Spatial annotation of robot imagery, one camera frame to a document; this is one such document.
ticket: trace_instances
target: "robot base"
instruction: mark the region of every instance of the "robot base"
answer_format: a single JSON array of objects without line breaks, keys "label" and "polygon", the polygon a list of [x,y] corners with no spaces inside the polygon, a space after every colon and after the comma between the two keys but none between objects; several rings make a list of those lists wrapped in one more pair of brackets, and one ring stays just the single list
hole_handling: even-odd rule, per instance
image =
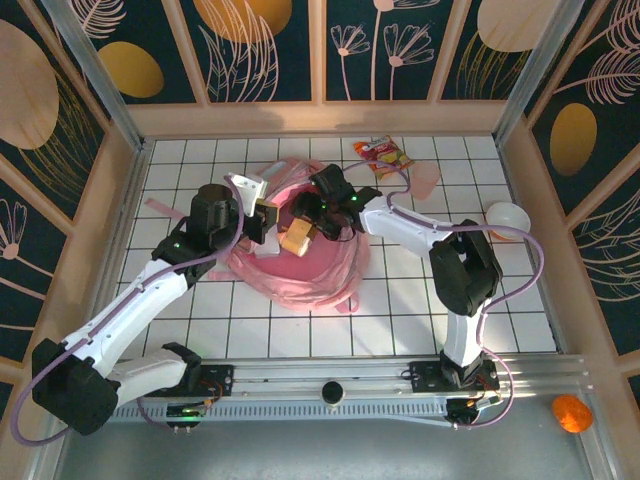
[{"label": "robot base", "polygon": [[[409,364],[407,376],[411,380],[413,393],[500,390],[496,366],[491,360],[485,360],[483,356],[480,356],[476,362],[464,369],[465,371],[458,372],[461,367],[450,364],[451,361],[443,354],[441,357],[441,360],[411,362]],[[452,371],[455,371],[455,375],[444,373]]]}]

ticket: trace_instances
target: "metal plate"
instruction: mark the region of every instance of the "metal plate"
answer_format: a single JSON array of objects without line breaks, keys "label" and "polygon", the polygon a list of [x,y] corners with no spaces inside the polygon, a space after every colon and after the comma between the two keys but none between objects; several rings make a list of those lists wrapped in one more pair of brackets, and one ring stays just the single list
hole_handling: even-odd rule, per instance
[{"label": "metal plate", "polygon": [[450,393],[450,392],[484,392],[485,390],[500,390],[500,381],[496,372],[496,366],[491,360],[482,362],[480,371],[473,384],[457,388],[442,374],[439,361],[411,362],[406,372],[407,379],[411,380],[413,393]]}]

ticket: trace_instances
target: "white bowl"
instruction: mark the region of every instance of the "white bowl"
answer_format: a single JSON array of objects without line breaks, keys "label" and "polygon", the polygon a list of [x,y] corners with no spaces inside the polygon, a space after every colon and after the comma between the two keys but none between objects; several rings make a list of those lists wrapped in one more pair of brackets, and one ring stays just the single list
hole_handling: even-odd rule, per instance
[{"label": "white bowl", "polygon": [[[531,228],[531,220],[529,219],[527,212],[519,206],[509,202],[498,202],[491,205],[489,210],[487,210],[487,224],[513,227],[527,233],[529,233],[529,229]],[[501,240],[514,241],[520,239],[518,235],[504,230],[492,230],[491,234]]]}]

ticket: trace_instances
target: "pink cable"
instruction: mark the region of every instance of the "pink cable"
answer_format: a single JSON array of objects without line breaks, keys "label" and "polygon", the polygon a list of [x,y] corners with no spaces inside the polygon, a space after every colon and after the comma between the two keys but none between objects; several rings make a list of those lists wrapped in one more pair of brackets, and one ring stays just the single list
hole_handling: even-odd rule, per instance
[{"label": "pink cable", "polygon": [[197,260],[190,260],[188,262],[179,263],[178,265],[171,265],[170,267],[164,268],[159,272],[156,272],[155,274],[151,275],[149,278],[147,278],[140,284],[141,288],[134,289],[118,305],[116,305],[113,308],[113,310],[111,310],[111,312],[109,312],[100,323],[98,323],[94,328],[92,328],[87,334],[88,338],[83,338],[78,343],[70,347],[62,355],[57,357],[55,360],[53,360],[53,362],[51,362],[49,365],[43,368],[42,371],[39,372],[35,377],[33,377],[33,379],[29,382],[27,387],[22,392],[20,392],[20,395],[16,400],[16,405],[13,408],[13,411],[11,412],[11,420],[10,420],[11,434],[13,435],[13,438],[18,443],[25,445],[27,447],[41,447],[43,445],[47,445],[48,443],[51,443],[59,439],[60,437],[66,435],[70,431],[70,428],[66,427],[64,430],[61,430],[55,435],[52,435],[49,438],[44,438],[42,440],[30,440],[28,438],[25,438],[20,432],[20,427],[18,425],[20,410],[22,410],[22,406],[24,405],[24,402],[26,401],[29,394],[33,391],[35,386],[38,383],[40,383],[40,381],[42,381],[42,379],[47,374],[49,374],[49,372],[51,372],[54,368],[56,368],[58,365],[64,362],[71,355],[73,355],[82,346],[87,344],[89,342],[89,339],[97,335],[98,332],[100,332],[100,330],[102,330],[113,319],[113,317],[115,317],[118,313],[120,313],[127,305],[129,305],[129,303],[135,297],[137,297],[142,292],[144,292],[145,288],[151,285],[158,278],[162,277],[163,275],[166,275],[167,273],[175,272],[176,270],[180,270],[182,268],[192,267],[194,265],[200,265],[201,263],[210,262],[220,256],[227,255],[231,251],[231,249],[235,246],[235,244],[238,243],[238,240],[240,240],[240,236],[242,235],[242,229],[244,227],[244,207],[242,205],[242,197],[240,196],[240,192],[238,191],[236,186],[231,181],[231,177],[229,175],[225,175],[224,179],[231,187],[231,191],[233,192],[234,196],[236,197],[236,201],[238,202],[238,227],[236,228],[236,233],[231,239],[231,242],[229,242],[229,244],[222,250],[218,250],[212,253],[211,255],[207,255],[206,257],[202,257]]},{"label": "pink cable", "polygon": [[513,227],[508,227],[505,225],[469,225],[469,226],[461,226],[461,225],[456,225],[456,226],[446,226],[446,225],[435,225],[433,223],[427,222],[426,220],[420,220],[417,218],[412,217],[411,215],[408,215],[404,212],[401,212],[399,210],[397,210],[395,208],[395,204],[393,204],[391,202],[391,199],[394,195],[396,194],[401,194],[401,193],[408,193],[411,190],[411,180],[409,179],[409,176],[406,174],[406,172],[402,171],[401,169],[399,169],[398,167],[396,167],[395,165],[392,164],[388,164],[388,163],[384,163],[384,162],[378,162],[378,161],[363,161],[363,162],[358,162],[355,163],[347,168],[344,169],[344,171],[346,172],[347,170],[350,170],[352,168],[358,167],[358,166],[362,166],[362,165],[378,165],[378,166],[382,166],[382,167],[391,167],[393,170],[395,170],[397,173],[400,174],[400,176],[405,180],[406,184],[407,184],[407,188],[404,191],[398,191],[398,192],[391,192],[388,196],[387,196],[387,205],[389,206],[389,208],[391,210],[393,210],[398,216],[409,220],[417,225],[421,225],[427,228],[431,228],[434,230],[439,230],[442,232],[454,232],[454,233],[460,233],[460,232],[477,232],[477,231],[491,231],[491,230],[501,230],[503,232],[509,232],[511,234],[515,234],[518,235],[519,237],[524,238],[525,240],[527,240],[531,245],[534,246],[534,248],[537,250],[538,252],[538,268],[536,269],[535,273],[531,276],[531,278],[529,279],[529,281],[527,281],[524,285],[522,285],[519,288],[516,288],[514,291],[509,292],[508,294],[505,294],[504,296],[498,298],[497,300],[495,300],[494,302],[489,303],[489,305],[483,307],[483,309],[481,310],[481,317],[480,317],[480,321],[478,322],[478,329],[476,331],[476,341],[478,342],[478,345],[480,345],[480,347],[482,348],[482,351],[484,353],[486,353],[487,355],[489,355],[490,357],[496,359],[500,365],[502,365],[502,367],[505,369],[505,371],[507,372],[507,376],[509,377],[509,400],[507,401],[507,405],[505,406],[505,408],[502,410],[502,412],[500,412],[500,414],[498,414],[495,418],[488,420],[486,422],[482,422],[482,423],[474,423],[472,425],[466,425],[465,428],[471,430],[471,429],[475,429],[475,428],[481,428],[481,427],[488,427],[489,425],[493,425],[497,422],[499,422],[500,420],[502,420],[502,418],[505,417],[505,415],[509,412],[509,410],[511,409],[511,406],[513,405],[513,401],[514,401],[514,395],[515,395],[515,386],[514,386],[514,381],[513,381],[513,373],[511,372],[511,369],[509,368],[509,366],[506,364],[506,362],[500,358],[499,355],[497,355],[496,353],[492,352],[491,350],[489,350],[487,347],[484,346],[484,342],[483,342],[483,336],[484,336],[484,324],[487,320],[487,312],[489,310],[491,310],[492,308],[494,308],[496,305],[507,301],[510,298],[515,297],[516,295],[519,295],[520,293],[528,290],[529,288],[531,288],[533,285],[535,285],[535,283],[538,281],[538,279],[540,278],[540,276],[542,275],[542,270],[544,269],[544,250],[542,249],[542,245],[540,245],[540,243],[533,237],[533,235],[531,235],[528,232],[525,232],[524,230],[520,230],[518,228],[513,228]]}]

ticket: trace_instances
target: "metal frame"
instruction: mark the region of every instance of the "metal frame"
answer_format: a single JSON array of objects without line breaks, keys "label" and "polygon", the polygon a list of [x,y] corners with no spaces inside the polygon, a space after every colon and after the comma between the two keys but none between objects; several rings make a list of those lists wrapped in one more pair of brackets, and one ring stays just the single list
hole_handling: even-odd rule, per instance
[{"label": "metal frame", "polygon": [[42,5],[129,145],[134,150],[140,151],[142,134],[129,115],[120,92],[111,82],[111,77],[102,65],[98,52],[89,37],[84,34],[69,2],[42,0]]},{"label": "metal frame", "polygon": [[584,0],[561,0],[547,24],[538,46],[533,49],[520,77],[509,95],[507,105],[496,125],[494,137],[503,145],[516,126],[529,100],[560,51],[562,42],[578,20]]}]

